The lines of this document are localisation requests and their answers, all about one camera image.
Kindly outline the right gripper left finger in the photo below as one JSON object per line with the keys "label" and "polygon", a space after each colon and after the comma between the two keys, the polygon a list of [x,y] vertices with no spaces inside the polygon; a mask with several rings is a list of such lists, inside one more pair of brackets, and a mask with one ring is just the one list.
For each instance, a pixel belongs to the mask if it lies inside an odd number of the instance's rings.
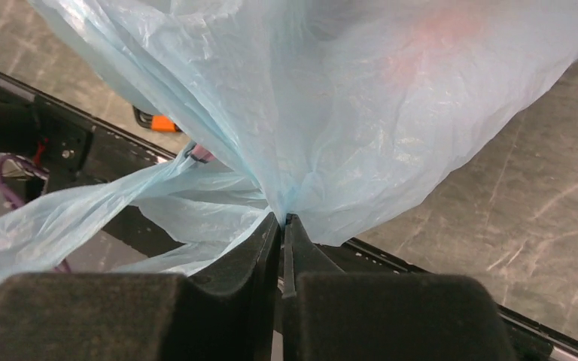
{"label": "right gripper left finger", "polygon": [[0,360],[268,360],[272,214],[197,274],[27,273],[0,285]]}

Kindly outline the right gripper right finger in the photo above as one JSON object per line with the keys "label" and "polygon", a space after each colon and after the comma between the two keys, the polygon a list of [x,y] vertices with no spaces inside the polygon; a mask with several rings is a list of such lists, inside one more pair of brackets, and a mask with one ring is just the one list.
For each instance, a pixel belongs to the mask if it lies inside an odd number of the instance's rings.
{"label": "right gripper right finger", "polygon": [[513,360],[491,295],[462,275],[345,272],[295,214],[284,229],[286,360]]}

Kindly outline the light blue plastic bag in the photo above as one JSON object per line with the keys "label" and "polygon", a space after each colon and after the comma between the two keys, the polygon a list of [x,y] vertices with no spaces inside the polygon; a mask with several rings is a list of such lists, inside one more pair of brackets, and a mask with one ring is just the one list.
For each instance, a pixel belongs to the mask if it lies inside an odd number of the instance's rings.
{"label": "light blue plastic bag", "polygon": [[267,214],[338,246],[419,205],[578,60],[578,1],[34,1],[184,154],[0,217],[0,283],[45,271],[128,205],[180,247],[124,272],[192,275]]}

